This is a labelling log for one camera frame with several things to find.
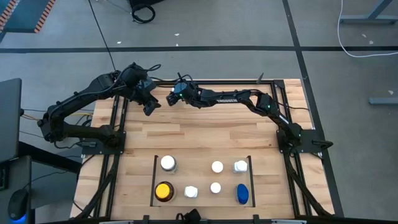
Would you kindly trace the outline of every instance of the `black floor stripe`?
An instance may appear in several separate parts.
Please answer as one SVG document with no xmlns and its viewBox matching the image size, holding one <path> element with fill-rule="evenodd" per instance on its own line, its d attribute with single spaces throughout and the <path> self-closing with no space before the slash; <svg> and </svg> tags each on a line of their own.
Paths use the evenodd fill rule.
<svg viewBox="0 0 398 224">
<path fill-rule="evenodd" d="M 320 135 L 320 138 L 325 139 L 325 134 L 323 133 L 322 124 L 321 124 L 320 117 L 318 114 L 318 108 L 315 103 L 315 98 L 314 98 L 311 83 L 310 83 L 310 77 L 308 77 L 307 67 L 305 66 L 302 48 L 300 47 L 299 37 L 297 36 L 296 28 L 294 26 L 294 22 L 293 22 L 293 18 L 292 18 L 292 13 L 290 11 L 289 2 L 287 0 L 282 0 L 282 2 L 284 5 L 284 8 L 285 8 L 286 18 L 287 18 L 287 23 L 289 25 L 290 33 L 292 35 L 292 40 L 293 40 L 293 44 L 295 47 L 298 65 L 300 67 L 300 71 L 302 74 L 304 89 L 307 94 L 307 99 L 308 99 L 308 103 L 310 106 L 313 123 L 314 123 L 315 129 L 318 131 L 318 133 Z M 323 166 L 325 167 L 325 175 L 326 175 L 326 179 L 328 182 L 330 196 L 331 196 L 331 199 L 333 202 L 333 208 L 335 210 L 335 214 L 339 217 L 343 217 L 344 213 L 343 213 L 343 209 L 341 207 L 341 201 L 340 201 L 340 197 L 338 195 L 336 180 L 335 180 L 335 176 L 333 174 L 330 157 L 329 157 L 329 153 L 327 150 L 325 150 L 325 152 L 323 153 L 323 158 L 324 158 Z"/>
<path fill-rule="evenodd" d="M 295 52 L 342 52 L 341 47 L 300 47 L 300 46 L 190 46 L 190 47 L 110 47 L 111 52 L 195 52 L 195 51 L 288 51 Z M 398 46 L 345 47 L 347 51 L 398 51 Z M 105 47 L 78 48 L 29 48 L 0 49 L 0 54 L 29 53 L 101 53 L 108 52 Z"/>
</svg>

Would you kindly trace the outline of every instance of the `bottle cap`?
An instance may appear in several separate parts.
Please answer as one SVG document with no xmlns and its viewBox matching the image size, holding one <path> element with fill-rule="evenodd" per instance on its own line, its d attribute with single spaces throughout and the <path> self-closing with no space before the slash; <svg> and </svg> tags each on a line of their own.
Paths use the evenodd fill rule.
<svg viewBox="0 0 398 224">
<path fill-rule="evenodd" d="M 210 185 L 210 190 L 214 194 L 218 194 L 221 191 L 221 185 L 217 182 L 214 182 Z"/>
<path fill-rule="evenodd" d="M 249 200 L 249 191 L 244 184 L 238 184 L 236 187 L 236 195 L 238 202 L 242 205 L 246 204 Z"/>
<path fill-rule="evenodd" d="M 184 195 L 187 197 L 196 197 L 198 195 L 198 189 L 193 186 L 185 187 Z"/>
<path fill-rule="evenodd" d="M 167 184 L 159 184 L 156 187 L 156 196 L 158 198 L 166 198 L 170 194 L 170 187 Z"/>
<path fill-rule="evenodd" d="M 160 161 L 160 165 L 163 169 L 170 170 L 175 166 L 175 160 L 172 156 L 164 156 Z"/>
<path fill-rule="evenodd" d="M 238 162 L 236 163 L 236 169 L 237 169 L 238 171 L 241 171 L 241 172 L 247 171 L 247 169 L 248 169 L 248 164 L 247 164 L 247 162 L 238 161 Z"/>
<path fill-rule="evenodd" d="M 213 172 L 215 173 L 220 173 L 221 171 L 223 171 L 224 169 L 224 165 L 222 162 L 220 161 L 215 161 L 213 162 L 213 164 L 211 165 L 211 169 L 213 170 Z"/>
</svg>

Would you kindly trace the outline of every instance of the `white cable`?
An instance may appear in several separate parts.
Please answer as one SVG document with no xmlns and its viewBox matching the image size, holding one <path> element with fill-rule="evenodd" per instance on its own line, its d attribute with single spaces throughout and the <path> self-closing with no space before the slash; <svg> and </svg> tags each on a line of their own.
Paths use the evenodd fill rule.
<svg viewBox="0 0 398 224">
<path fill-rule="evenodd" d="M 343 13 L 343 0 L 341 0 L 341 10 L 340 10 L 340 15 L 338 16 L 338 21 L 337 21 L 337 37 L 338 37 L 338 42 L 340 43 L 340 47 L 346 52 L 347 55 L 351 57 L 356 57 L 356 58 L 364 58 L 364 57 L 374 57 L 374 56 L 388 56 L 388 55 L 395 55 L 398 54 L 398 52 L 393 52 L 393 53 L 388 53 L 388 54 L 372 54 L 372 55 L 352 55 L 347 52 L 347 50 L 343 47 L 343 44 L 341 43 L 340 40 L 340 19 L 341 19 L 341 14 Z"/>
</svg>

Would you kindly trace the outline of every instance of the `white cap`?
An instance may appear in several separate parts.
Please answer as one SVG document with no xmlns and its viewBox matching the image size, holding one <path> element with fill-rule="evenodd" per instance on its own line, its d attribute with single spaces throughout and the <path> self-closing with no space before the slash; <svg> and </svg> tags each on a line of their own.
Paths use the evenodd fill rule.
<svg viewBox="0 0 398 224">
<path fill-rule="evenodd" d="M 235 168 L 237 171 L 245 172 L 248 169 L 248 164 L 244 161 L 238 161 L 235 163 Z"/>
<path fill-rule="evenodd" d="M 221 191 L 221 185 L 217 182 L 214 182 L 210 185 L 211 193 L 218 194 Z"/>
<path fill-rule="evenodd" d="M 198 189 L 193 186 L 185 187 L 184 195 L 190 198 L 194 198 L 198 196 Z"/>
<path fill-rule="evenodd" d="M 164 156 L 162 160 L 160 161 L 160 164 L 163 169 L 165 170 L 170 170 L 174 167 L 175 165 L 175 160 L 172 156 Z"/>
<path fill-rule="evenodd" d="M 224 169 L 224 165 L 222 162 L 220 161 L 215 161 L 213 162 L 213 164 L 211 165 L 211 169 L 213 170 L 213 172 L 215 173 L 220 173 L 221 171 L 223 171 Z"/>
</svg>

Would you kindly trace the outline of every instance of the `blue bottle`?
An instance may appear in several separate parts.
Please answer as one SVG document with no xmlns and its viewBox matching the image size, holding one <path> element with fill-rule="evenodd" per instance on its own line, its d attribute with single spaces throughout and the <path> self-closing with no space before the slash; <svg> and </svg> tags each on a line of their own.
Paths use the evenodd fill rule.
<svg viewBox="0 0 398 224">
<path fill-rule="evenodd" d="M 249 190 L 244 184 L 238 184 L 235 190 L 235 197 L 239 204 L 244 205 L 249 200 Z"/>
</svg>

